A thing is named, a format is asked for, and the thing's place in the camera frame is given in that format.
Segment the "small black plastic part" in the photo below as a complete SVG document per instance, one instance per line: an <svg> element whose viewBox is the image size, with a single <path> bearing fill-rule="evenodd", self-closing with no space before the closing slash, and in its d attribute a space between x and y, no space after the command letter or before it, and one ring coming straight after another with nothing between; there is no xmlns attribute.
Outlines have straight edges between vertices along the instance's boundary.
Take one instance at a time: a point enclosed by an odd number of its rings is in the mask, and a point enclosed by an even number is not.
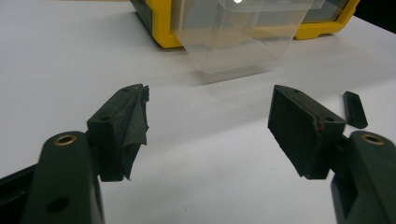
<svg viewBox="0 0 396 224"><path fill-rule="evenodd" d="M364 129L368 126L361 98L357 93L345 91L343 94L346 122L355 128Z"/></svg>

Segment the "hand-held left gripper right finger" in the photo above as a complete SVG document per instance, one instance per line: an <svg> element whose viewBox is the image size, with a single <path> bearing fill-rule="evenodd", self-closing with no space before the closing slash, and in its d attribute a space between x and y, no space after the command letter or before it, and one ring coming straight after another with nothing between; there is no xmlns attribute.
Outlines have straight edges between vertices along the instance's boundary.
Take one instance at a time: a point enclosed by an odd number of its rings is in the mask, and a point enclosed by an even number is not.
<svg viewBox="0 0 396 224"><path fill-rule="evenodd" d="M334 172L338 224L396 224L396 145L350 126L302 91L274 86L268 129L298 175Z"/></svg>

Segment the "yellow black storage cabinet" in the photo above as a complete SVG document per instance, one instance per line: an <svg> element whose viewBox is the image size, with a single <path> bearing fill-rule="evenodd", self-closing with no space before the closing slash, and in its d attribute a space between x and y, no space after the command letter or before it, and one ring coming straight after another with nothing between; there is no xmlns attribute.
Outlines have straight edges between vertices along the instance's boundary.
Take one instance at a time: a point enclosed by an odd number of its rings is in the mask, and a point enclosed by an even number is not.
<svg viewBox="0 0 396 224"><path fill-rule="evenodd" d="M171 31L171 6L175 0L130 0L139 18L145 24L154 40L164 49L179 48L181 43ZM335 10L333 19L325 21L304 21L294 38L314 39L321 35L341 31L349 22L361 0L342 0Z"/></svg>

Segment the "clear plastic drawer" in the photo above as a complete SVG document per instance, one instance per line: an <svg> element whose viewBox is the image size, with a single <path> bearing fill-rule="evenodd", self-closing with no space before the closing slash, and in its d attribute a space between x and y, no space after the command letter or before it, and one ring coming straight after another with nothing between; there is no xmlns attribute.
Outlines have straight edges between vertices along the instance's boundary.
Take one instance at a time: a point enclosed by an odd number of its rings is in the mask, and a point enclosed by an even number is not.
<svg viewBox="0 0 396 224"><path fill-rule="evenodd" d="M280 59L314 0L173 0L171 31L207 73Z"/></svg>

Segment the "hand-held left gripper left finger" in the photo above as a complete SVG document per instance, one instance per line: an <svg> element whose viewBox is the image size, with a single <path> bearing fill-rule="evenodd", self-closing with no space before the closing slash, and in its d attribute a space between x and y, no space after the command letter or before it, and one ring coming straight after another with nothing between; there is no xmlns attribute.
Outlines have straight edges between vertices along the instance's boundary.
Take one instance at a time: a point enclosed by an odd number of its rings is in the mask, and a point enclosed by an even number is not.
<svg viewBox="0 0 396 224"><path fill-rule="evenodd" d="M21 224L105 224L102 182L131 177L147 143L149 87L124 87L87 121L88 131L58 133L42 147Z"/></svg>

